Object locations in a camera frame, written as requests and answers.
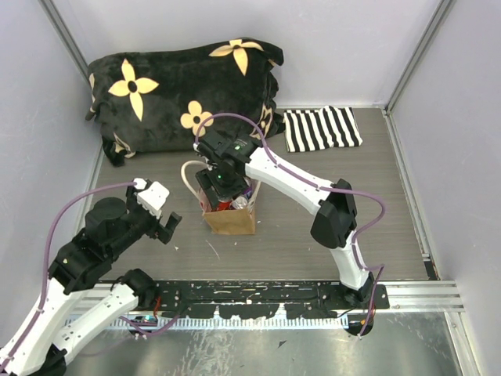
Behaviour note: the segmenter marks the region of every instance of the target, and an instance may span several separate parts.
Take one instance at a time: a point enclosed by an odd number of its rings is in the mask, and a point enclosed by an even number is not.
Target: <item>brown paper bag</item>
[[[256,210],[248,208],[210,211],[202,214],[213,233],[221,235],[254,235],[256,233]]]
[[[200,202],[202,208],[202,216],[205,222],[212,228],[213,233],[221,235],[254,235],[256,234],[256,209],[255,202],[258,197],[261,182],[253,181],[254,191],[246,208],[222,210],[222,211],[206,211],[208,208],[207,198],[202,190],[196,192],[186,179],[185,170],[188,165],[205,166],[203,162],[190,161],[186,162],[181,168],[182,180],[186,187]]]

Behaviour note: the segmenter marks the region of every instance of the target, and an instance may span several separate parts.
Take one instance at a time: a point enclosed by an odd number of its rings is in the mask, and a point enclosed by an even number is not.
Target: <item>black mounting plate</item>
[[[156,280],[161,297],[159,312],[163,317],[189,316],[210,319],[216,307],[219,316],[242,320],[261,316],[273,317],[284,304],[287,319],[336,318],[337,310],[354,308],[344,299],[345,287],[330,281],[221,281],[221,280]],[[386,287],[378,284],[375,294],[377,309],[388,309]],[[367,309],[361,303],[357,309]],[[143,311],[153,310],[154,305]]]

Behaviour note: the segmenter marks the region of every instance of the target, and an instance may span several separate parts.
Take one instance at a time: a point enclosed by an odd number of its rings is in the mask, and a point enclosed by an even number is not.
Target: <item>gray floor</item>
[[[125,343],[103,331],[66,376],[461,375],[443,313],[381,313],[363,340],[344,330],[169,330]]]
[[[283,135],[271,138],[269,145],[278,155],[313,175],[333,181],[343,178],[354,189],[385,199],[387,215],[359,240],[366,264],[384,262],[385,280],[427,279],[381,111],[355,110],[355,118],[364,141],[359,148],[289,154]],[[211,233],[196,199],[179,175],[181,165],[191,159],[196,156],[190,152],[143,154],[126,160],[124,167],[114,168],[105,158],[97,186],[135,177],[158,180],[171,191],[165,212],[183,216],[170,244],[141,239],[121,256],[106,277],[119,277],[129,269],[141,268],[155,279],[338,279],[330,253],[309,235],[312,217],[269,186],[263,186],[259,193],[255,235]],[[123,197],[123,192],[109,194]],[[356,198],[356,202],[359,224],[379,213],[378,204],[364,198]]]

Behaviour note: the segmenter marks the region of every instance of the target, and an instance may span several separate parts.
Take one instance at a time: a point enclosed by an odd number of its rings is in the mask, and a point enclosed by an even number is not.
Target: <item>white wall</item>
[[[41,288],[45,238],[56,213],[87,189],[99,131],[84,120],[89,87],[38,2],[0,2],[0,346]],[[53,250],[75,231],[63,218]]]
[[[501,374],[501,3],[456,2],[395,109],[444,277]]]
[[[439,0],[55,0],[88,63],[239,36],[284,50],[280,105],[388,102]]]

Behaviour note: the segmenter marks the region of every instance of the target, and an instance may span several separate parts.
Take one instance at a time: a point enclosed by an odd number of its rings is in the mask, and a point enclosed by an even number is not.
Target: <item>metal floor plate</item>
[[[127,331],[108,330],[83,353],[110,349]],[[78,356],[65,376],[460,375],[443,313],[377,317],[362,340],[343,329],[205,329],[128,340],[101,356]]]

